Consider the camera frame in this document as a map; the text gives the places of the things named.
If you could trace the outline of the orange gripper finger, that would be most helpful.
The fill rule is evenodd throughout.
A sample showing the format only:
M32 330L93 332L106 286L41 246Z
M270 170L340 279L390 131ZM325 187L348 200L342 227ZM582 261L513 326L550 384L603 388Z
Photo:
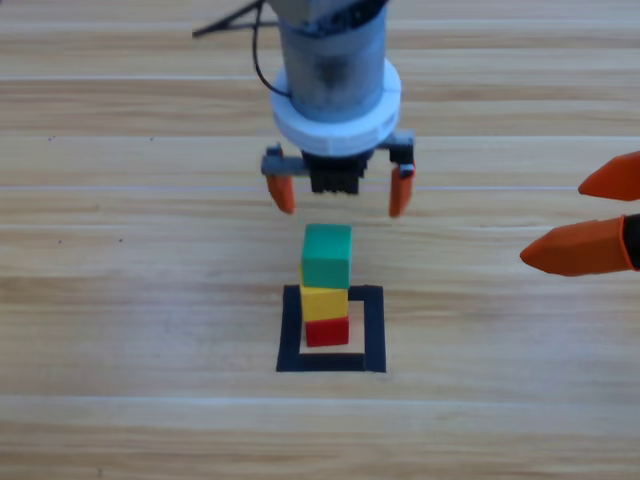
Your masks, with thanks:
M267 175L266 181L271 198L278 209L285 214L293 214L296 209L293 178L284 175Z
M621 201L639 199L639 152L616 156L578 187L582 195Z
M414 163L398 164L391 172L389 216L402 216L409 205L413 192L413 182L416 174Z
M639 270L639 215L556 227L520 253L527 265L566 277Z

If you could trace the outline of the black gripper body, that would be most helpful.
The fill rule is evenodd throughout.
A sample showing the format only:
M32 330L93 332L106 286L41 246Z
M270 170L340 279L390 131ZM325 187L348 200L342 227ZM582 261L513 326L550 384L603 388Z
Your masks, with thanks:
M322 156L302 152L300 157L285 156L280 146L269 147L263 156L263 175L309 177L313 193L359 192L359 179L365 176L369 160L376 151L387 151L389 161L398 164L414 163L415 135L410 131L390 134L372 149L347 156Z

